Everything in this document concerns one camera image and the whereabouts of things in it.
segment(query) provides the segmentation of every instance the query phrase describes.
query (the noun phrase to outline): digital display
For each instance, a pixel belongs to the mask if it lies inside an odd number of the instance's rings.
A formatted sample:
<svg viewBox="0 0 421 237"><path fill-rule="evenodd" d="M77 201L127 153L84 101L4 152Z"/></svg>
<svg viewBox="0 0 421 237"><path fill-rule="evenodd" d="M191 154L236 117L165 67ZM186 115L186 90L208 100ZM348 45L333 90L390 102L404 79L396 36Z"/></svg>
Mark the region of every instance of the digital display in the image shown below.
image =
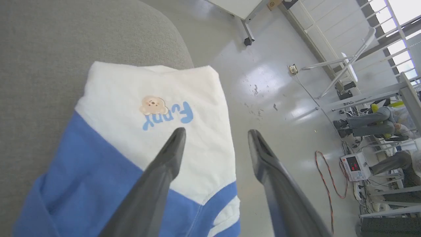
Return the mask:
<svg viewBox="0 0 421 237"><path fill-rule="evenodd" d="M355 156L348 157L346 161L348 162L348 165L351 171L361 170L360 166L358 165L357 158Z"/></svg>

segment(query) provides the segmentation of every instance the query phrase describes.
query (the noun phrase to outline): table caster wheel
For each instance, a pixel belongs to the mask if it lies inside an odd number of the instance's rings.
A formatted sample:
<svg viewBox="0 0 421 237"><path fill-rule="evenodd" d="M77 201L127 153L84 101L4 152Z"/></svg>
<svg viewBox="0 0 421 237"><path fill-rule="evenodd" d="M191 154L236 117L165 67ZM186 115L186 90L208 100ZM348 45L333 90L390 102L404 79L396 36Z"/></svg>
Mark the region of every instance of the table caster wheel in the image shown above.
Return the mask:
<svg viewBox="0 0 421 237"><path fill-rule="evenodd" d="M250 46L250 45L251 45L251 43L253 43L253 41L254 41L254 40L250 40L250 38L246 38L246 39L244 40L244 45L246 45L246 46Z"/></svg>

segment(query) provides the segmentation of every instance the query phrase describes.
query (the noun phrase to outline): glossy floor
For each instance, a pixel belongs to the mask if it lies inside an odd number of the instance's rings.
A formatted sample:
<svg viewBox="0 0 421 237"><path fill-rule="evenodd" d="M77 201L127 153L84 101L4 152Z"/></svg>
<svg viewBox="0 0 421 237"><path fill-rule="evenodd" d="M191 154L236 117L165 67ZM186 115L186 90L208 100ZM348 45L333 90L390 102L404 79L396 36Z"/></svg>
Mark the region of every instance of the glossy floor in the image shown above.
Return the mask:
<svg viewBox="0 0 421 237"><path fill-rule="evenodd" d="M324 153L338 191L343 193L344 176L338 166L343 155L341 141L325 114L315 110L316 103L288 73L287 65L301 68L317 61L280 10L264 8L258 14L250 25L256 41L245 47L246 35L239 19L204 0L145 2L175 24L196 67L211 65L219 73L236 152L241 236L273 236L264 190L252 171L247 143L249 129L262 133L330 229L329 201L314 152ZM298 76L314 97L330 83L321 69L301 71ZM337 96L330 91L317 102L335 100ZM337 197L325 164L322 160L319 163L332 195L335 236L353 237L354 226L359 222L359 204L352 186L348 187L346 199Z"/></svg>

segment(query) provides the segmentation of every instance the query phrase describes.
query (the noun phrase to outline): power strip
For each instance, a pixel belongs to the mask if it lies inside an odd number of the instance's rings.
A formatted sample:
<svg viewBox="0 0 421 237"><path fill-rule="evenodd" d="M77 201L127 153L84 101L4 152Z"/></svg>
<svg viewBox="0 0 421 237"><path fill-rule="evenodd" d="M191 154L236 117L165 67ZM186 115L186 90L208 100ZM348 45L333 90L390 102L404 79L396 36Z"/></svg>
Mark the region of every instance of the power strip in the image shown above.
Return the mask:
<svg viewBox="0 0 421 237"><path fill-rule="evenodd" d="M360 192L361 189L358 187L358 185L360 184L359 182L352 182L354 184L354 196L358 201L361 201L361 197L360 197Z"/></svg>

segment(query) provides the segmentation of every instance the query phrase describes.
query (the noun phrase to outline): white table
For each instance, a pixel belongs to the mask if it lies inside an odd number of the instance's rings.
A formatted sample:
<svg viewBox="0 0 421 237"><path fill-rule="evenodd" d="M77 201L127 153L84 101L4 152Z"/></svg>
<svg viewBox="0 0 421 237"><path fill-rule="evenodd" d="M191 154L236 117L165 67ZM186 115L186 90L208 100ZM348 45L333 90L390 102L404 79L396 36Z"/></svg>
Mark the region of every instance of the white table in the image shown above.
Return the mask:
<svg viewBox="0 0 421 237"><path fill-rule="evenodd" d="M253 20L256 14L269 2L269 0L208 0L208 2L241 19L242 25L248 36L248 38L244 40L244 44L249 46L255 39L248 23Z"/></svg>

